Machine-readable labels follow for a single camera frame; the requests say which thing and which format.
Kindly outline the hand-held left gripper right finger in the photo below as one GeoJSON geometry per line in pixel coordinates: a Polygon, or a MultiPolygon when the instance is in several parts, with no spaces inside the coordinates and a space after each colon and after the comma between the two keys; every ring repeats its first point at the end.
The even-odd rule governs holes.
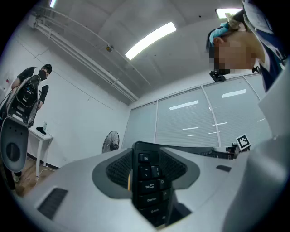
{"type": "Polygon", "coordinates": [[[233,202],[249,157],[242,152],[236,159],[217,159],[194,155],[173,148],[161,150],[182,163],[191,161],[200,169],[197,180],[187,188],[186,183],[191,169],[172,182],[177,201],[191,213],[181,220],[166,226],[160,232],[222,232],[226,214],[233,202]]]}

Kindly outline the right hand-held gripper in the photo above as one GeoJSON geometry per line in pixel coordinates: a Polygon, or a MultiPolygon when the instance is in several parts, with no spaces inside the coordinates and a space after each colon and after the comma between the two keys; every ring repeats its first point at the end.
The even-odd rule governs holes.
{"type": "Polygon", "coordinates": [[[237,156],[245,151],[250,151],[251,143],[246,134],[236,138],[236,142],[232,143],[230,147],[214,147],[215,152],[228,153],[229,159],[236,159],[237,156]]]}

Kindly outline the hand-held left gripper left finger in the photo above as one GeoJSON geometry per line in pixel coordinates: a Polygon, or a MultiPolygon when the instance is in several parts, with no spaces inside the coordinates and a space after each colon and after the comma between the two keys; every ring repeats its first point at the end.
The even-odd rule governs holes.
{"type": "Polygon", "coordinates": [[[43,232],[156,232],[133,205],[131,192],[106,174],[110,163],[131,153],[121,149],[71,162],[18,204],[43,232]]]}

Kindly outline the black keyboard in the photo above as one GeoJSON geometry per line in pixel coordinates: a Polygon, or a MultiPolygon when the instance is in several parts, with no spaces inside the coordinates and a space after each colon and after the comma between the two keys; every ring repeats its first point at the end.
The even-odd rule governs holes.
{"type": "Polygon", "coordinates": [[[175,194],[178,186],[189,188],[200,176],[198,165],[181,156],[180,152],[199,158],[226,158],[213,147],[178,147],[143,141],[132,146],[132,202],[154,227],[171,225],[191,214],[179,203],[175,194]]]}

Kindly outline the black standing fan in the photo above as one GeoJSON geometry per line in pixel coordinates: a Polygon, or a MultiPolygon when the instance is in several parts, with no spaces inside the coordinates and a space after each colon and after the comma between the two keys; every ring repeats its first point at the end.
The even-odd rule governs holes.
{"type": "Polygon", "coordinates": [[[102,153],[115,151],[119,149],[120,138],[117,131],[111,131],[104,140],[102,153]]]}

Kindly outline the white table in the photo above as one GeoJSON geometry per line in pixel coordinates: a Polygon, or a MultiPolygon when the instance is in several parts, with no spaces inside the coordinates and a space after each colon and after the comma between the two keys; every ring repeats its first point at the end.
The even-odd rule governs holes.
{"type": "Polygon", "coordinates": [[[29,128],[28,153],[36,159],[36,176],[40,174],[40,161],[43,166],[47,166],[48,150],[50,148],[53,136],[42,134],[35,128],[29,128]]]}

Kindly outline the dark blue striped shirt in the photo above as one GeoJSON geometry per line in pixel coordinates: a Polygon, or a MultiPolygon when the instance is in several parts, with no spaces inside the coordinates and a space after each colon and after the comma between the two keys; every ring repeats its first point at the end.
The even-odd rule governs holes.
{"type": "Polygon", "coordinates": [[[242,0],[244,22],[260,41],[265,60],[259,60],[265,91],[268,91],[279,74],[284,70],[290,54],[282,43],[278,33],[274,31],[274,23],[262,12],[258,0],[242,0]]]}

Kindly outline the teal hair scrunchie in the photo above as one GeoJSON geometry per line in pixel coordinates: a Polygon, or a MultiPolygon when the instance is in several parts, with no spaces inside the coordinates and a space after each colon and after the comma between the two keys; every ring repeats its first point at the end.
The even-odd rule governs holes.
{"type": "Polygon", "coordinates": [[[230,25],[228,22],[221,23],[219,28],[216,28],[209,34],[209,42],[213,45],[214,38],[221,37],[225,33],[227,33],[230,29],[230,25]]]}

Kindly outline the white ceiling pipes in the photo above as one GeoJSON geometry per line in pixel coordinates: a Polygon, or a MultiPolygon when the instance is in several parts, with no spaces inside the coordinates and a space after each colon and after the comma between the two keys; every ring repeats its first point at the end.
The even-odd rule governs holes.
{"type": "Polygon", "coordinates": [[[103,79],[106,83],[108,83],[111,87],[119,91],[126,98],[128,98],[131,102],[137,101],[139,98],[136,96],[131,90],[129,90],[118,78],[114,77],[109,71],[107,71],[104,67],[94,61],[91,57],[86,55],[83,51],[81,51],[78,47],[73,45],[69,40],[58,34],[55,30],[53,30],[50,26],[46,24],[46,21],[51,23],[55,23],[55,21],[48,17],[45,14],[38,14],[36,12],[32,12],[31,16],[34,16],[33,27],[47,36],[53,43],[55,43],[58,47],[60,47],[67,54],[72,56],[90,71],[95,73],[101,79],[103,79]]]}

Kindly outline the beige hair clip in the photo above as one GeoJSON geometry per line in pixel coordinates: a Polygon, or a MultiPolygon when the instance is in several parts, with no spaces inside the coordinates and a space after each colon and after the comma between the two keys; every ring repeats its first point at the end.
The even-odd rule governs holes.
{"type": "Polygon", "coordinates": [[[239,30],[240,29],[240,22],[234,19],[235,15],[232,15],[230,13],[225,13],[225,16],[227,18],[227,22],[228,22],[230,30],[239,30]]]}

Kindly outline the long ceiling light panel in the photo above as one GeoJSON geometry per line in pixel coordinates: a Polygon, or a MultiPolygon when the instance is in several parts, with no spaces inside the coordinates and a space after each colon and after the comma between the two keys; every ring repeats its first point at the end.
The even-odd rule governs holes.
{"type": "Polygon", "coordinates": [[[168,22],[167,24],[157,28],[150,34],[146,35],[143,39],[137,42],[132,48],[130,48],[126,53],[125,56],[132,60],[136,55],[142,52],[144,49],[158,41],[159,39],[167,36],[168,34],[175,32],[176,27],[173,22],[168,22]]]}

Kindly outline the wall notice sheet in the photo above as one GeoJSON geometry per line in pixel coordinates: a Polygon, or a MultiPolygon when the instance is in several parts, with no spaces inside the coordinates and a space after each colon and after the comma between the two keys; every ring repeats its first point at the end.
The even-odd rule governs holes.
{"type": "Polygon", "coordinates": [[[7,72],[5,74],[5,78],[4,78],[4,89],[5,90],[7,90],[9,88],[12,80],[13,80],[13,73],[7,72]]]}

